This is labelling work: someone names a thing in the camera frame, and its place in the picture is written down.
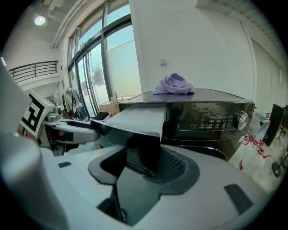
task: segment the white robot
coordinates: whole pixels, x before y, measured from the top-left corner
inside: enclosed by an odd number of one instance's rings
[[[160,146],[154,178],[125,167],[126,146],[54,156],[47,135],[41,138],[43,127],[72,133],[57,140],[68,144],[95,141],[100,133],[71,125],[48,102],[42,103],[47,106],[36,119],[31,97],[3,66],[0,74],[5,87],[0,91],[11,95],[1,101],[10,125],[1,127],[0,173],[21,207],[43,229],[240,229],[269,201],[260,186],[228,162],[174,146]],[[25,114],[29,104],[34,109]],[[46,148],[14,135],[22,117],[40,122],[42,127],[37,131],[36,126],[34,132]],[[125,218],[122,208],[128,213]]]

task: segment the balcony railing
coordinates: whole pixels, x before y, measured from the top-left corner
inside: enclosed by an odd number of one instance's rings
[[[57,73],[57,62],[37,62],[9,70],[17,83],[31,78]]]

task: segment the lavender towel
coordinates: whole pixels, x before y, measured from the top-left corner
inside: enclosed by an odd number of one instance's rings
[[[181,77],[178,74],[171,74],[169,77],[165,77],[161,80],[156,89],[153,90],[153,94],[188,94],[194,93],[194,86]]]

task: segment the floor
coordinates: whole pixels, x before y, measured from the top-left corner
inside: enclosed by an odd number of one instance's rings
[[[279,141],[275,140],[269,147],[264,144],[262,148],[264,150],[263,154],[268,156],[266,158],[258,154],[253,142],[250,142],[247,146],[242,144],[229,162],[240,169],[239,163],[242,160],[243,169],[241,171],[250,176],[267,193],[273,192],[277,189],[287,171],[281,166],[281,176],[278,178],[272,172],[272,163],[275,161],[281,163],[282,159],[288,154],[286,152],[288,144],[287,136],[281,136],[280,144]]]

